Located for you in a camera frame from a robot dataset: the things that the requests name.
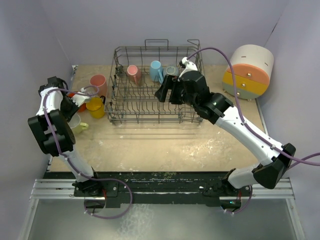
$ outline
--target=table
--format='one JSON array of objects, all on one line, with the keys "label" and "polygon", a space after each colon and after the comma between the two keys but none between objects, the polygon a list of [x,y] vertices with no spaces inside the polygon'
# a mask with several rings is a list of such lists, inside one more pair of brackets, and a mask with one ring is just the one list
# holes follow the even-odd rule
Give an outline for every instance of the table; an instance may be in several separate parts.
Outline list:
[{"label": "table", "polygon": [[[223,93],[225,65],[205,65],[207,85]],[[95,74],[109,78],[109,65],[79,65],[72,90],[89,85]],[[223,93],[233,102],[235,99]],[[255,100],[240,100],[245,117],[261,130],[262,118]],[[95,171],[229,171],[257,163],[256,158],[232,135],[204,120],[181,124],[112,124],[107,115],[94,119],[88,111],[79,113],[89,129],[75,136],[76,147]],[[50,171],[69,171],[53,158]]]}]

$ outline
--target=blue mug handle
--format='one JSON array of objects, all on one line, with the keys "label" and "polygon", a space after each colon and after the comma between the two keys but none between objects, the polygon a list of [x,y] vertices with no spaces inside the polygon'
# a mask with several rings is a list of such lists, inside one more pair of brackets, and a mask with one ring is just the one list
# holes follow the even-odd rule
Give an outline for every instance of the blue mug handle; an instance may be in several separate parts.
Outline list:
[{"label": "blue mug handle", "polygon": [[162,72],[160,71],[160,69],[158,69],[158,73],[159,73],[159,77],[160,77],[159,83],[162,84],[164,82],[164,76],[162,76]]}]

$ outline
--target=pink mug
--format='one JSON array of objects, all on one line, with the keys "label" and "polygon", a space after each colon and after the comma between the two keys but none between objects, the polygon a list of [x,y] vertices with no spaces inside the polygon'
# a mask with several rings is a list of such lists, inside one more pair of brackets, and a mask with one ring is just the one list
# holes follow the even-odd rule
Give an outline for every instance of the pink mug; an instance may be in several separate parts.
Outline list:
[{"label": "pink mug", "polygon": [[94,85],[99,88],[99,92],[98,92],[99,97],[101,97],[101,96],[106,97],[107,96],[108,87],[107,87],[107,80],[106,80],[105,76],[103,76],[101,74],[94,75],[90,79],[90,85]]},{"label": "pink mug", "polygon": [[128,75],[128,78],[131,81],[134,81],[136,85],[140,85],[141,82],[141,70],[136,65],[130,65],[128,66],[126,73]]}]

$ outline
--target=yellow drawer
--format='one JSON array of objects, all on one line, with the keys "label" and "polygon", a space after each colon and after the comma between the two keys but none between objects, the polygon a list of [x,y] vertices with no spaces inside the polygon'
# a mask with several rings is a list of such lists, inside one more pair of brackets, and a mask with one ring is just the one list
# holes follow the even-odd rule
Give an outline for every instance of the yellow drawer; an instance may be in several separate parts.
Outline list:
[{"label": "yellow drawer", "polygon": [[[232,81],[232,74],[231,72],[226,71],[223,76],[224,83],[232,85],[233,86],[233,81]],[[262,84],[260,82],[252,81],[250,79],[244,78],[242,76],[235,75],[235,82],[236,82],[236,87],[238,89],[243,89],[248,92],[257,94],[257,95],[262,95],[268,88],[268,85]]]}]

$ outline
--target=wire rack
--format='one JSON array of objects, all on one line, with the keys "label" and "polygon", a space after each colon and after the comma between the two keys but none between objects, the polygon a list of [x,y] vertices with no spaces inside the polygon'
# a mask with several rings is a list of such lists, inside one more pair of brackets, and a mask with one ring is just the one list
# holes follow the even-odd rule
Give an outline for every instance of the wire rack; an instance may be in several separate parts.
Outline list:
[{"label": "wire rack", "polygon": [[[200,49],[198,39],[188,39],[187,44],[169,46],[168,39],[146,39],[144,46],[120,46],[114,50],[109,77],[109,92],[105,112],[114,124],[125,123],[201,123],[202,118],[188,105],[170,104],[168,91],[166,102],[159,102],[155,92],[161,86],[149,77],[150,64],[154,60],[166,66],[179,66],[179,61]],[[192,59],[198,70],[204,74],[201,53]],[[130,81],[126,72],[130,65],[141,70],[141,84]]]}]

